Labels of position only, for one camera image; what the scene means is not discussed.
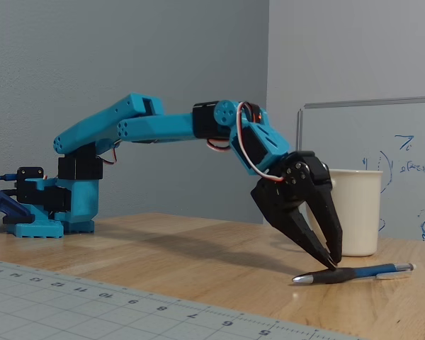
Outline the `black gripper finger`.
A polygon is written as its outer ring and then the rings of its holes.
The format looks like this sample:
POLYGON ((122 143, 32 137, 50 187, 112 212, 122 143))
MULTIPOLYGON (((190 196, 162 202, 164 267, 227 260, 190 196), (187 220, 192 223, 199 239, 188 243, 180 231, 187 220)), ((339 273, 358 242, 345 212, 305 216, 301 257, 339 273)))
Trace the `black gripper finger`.
POLYGON ((251 196, 272 227, 284 234, 322 265, 334 270, 336 264, 333 264, 329 252, 310 229, 299 210, 304 200, 288 195, 287 187, 286 183, 261 178, 251 191, 251 196))
POLYGON ((331 183, 315 186, 307 199, 307 205, 324 235, 329 258, 333 265, 337 265, 342 257, 343 232, 331 194, 331 183))

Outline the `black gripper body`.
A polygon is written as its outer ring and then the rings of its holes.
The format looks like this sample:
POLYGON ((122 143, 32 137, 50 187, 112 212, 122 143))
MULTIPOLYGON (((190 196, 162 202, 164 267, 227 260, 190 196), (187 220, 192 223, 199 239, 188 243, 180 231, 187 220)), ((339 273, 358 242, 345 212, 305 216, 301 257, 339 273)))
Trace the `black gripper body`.
POLYGON ((291 186, 307 192, 320 188, 332 190, 329 167, 313 151, 291 152, 281 159, 280 166, 291 186))

